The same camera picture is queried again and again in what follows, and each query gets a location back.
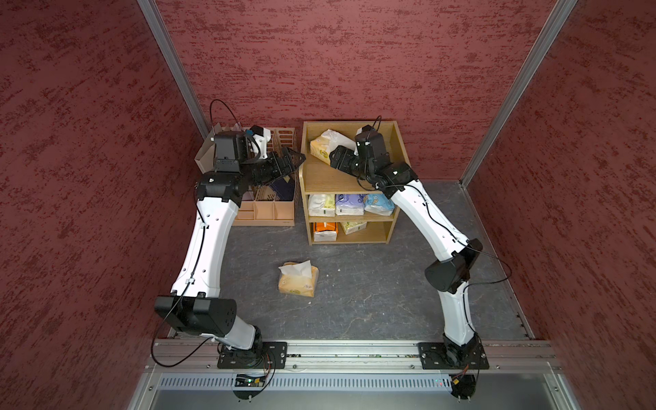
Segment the yellow tissue box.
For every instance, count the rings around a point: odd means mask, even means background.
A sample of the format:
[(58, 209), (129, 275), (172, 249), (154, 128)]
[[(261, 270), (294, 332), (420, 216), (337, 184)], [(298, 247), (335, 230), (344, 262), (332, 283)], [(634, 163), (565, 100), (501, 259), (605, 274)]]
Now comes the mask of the yellow tissue box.
[(309, 145), (310, 153), (328, 166), (331, 165), (330, 154), (338, 146), (356, 151), (356, 143), (353, 139), (331, 129), (324, 131), (319, 137), (313, 139)]
[(280, 293), (301, 297), (314, 297), (319, 278), (319, 269), (311, 261), (287, 262), (278, 268)]

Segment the purple tissue pack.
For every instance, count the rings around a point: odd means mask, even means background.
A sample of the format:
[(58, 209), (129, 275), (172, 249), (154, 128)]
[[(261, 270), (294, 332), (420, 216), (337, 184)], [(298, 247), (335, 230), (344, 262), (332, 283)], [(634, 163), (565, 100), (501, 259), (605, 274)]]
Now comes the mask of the purple tissue pack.
[(362, 216), (365, 213), (362, 194), (337, 194), (335, 202), (338, 216)]

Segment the yellow-green tissue pack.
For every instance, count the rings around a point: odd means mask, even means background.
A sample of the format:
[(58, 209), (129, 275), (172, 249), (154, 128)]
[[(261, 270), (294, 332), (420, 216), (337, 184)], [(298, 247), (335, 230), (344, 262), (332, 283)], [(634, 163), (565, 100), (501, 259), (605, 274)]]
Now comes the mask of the yellow-green tissue pack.
[(311, 217), (336, 216), (336, 202), (334, 194), (311, 194), (307, 200), (307, 212)]

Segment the blue tissue pack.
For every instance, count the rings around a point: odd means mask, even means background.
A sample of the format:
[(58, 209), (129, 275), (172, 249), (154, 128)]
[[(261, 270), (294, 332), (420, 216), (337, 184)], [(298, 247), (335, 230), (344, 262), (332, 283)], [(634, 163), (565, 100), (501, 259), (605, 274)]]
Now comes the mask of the blue tissue pack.
[(379, 216), (391, 216), (396, 205), (383, 194), (367, 194), (364, 196), (364, 210)]

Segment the orange white tissue box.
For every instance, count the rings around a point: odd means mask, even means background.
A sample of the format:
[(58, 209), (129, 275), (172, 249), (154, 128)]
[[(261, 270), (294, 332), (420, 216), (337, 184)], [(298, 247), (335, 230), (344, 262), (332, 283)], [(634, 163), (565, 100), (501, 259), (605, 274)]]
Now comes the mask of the orange white tissue box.
[(338, 224), (336, 222), (314, 223), (312, 238), (316, 243), (336, 242), (338, 239)]

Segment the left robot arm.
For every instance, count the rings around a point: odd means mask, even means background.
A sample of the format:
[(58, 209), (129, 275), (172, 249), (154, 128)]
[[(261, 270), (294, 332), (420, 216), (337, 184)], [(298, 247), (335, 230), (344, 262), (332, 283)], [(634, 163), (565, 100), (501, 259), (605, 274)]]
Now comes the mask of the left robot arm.
[(220, 297), (221, 266), (227, 239), (244, 194), (292, 175), (303, 154), (283, 148), (269, 153), (272, 133), (261, 126), (225, 131), (210, 138), (213, 165), (195, 189), (194, 229), (186, 259), (167, 295), (157, 297), (155, 312), (175, 331), (218, 341), (245, 367), (265, 359), (260, 330), (237, 315), (237, 304)]

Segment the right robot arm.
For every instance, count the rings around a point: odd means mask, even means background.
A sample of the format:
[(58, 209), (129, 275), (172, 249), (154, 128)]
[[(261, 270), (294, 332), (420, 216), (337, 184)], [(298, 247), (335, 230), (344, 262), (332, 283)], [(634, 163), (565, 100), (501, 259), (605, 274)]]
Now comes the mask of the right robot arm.
[(408, 163), (391, 160), (384, 137), (374, 127), (360, 131), (353, 149), (338, 145), (329, 158), (331, 167), (382, 192), (410, 218), (432, 248), (436, 261), (425, 269), (425, 278), (440, 297), (445, 360), (453, 367), (464, 367), (479, 344), (470, 319), (468, 292), (470, 270), (482, 244), (449, 221)]

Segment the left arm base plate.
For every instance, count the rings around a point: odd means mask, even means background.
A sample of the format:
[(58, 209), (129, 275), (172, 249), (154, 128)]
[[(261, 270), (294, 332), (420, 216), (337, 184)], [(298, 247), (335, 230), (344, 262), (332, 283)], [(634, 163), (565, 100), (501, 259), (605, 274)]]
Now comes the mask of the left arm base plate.
[(218, 369), (284, 369), (286, 342), (256, 342), (251, 350), (237, 350), (220, 345)]

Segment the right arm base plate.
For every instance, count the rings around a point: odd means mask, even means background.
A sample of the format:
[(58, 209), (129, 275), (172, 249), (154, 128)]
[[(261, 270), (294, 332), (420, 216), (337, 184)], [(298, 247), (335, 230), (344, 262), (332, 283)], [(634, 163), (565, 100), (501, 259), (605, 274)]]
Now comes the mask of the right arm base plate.
[(464, 371), (489, 370), (483, 345), (471, 341), (464, 346), (452, 343), (418, 343), (418, 355), (424, 370)]

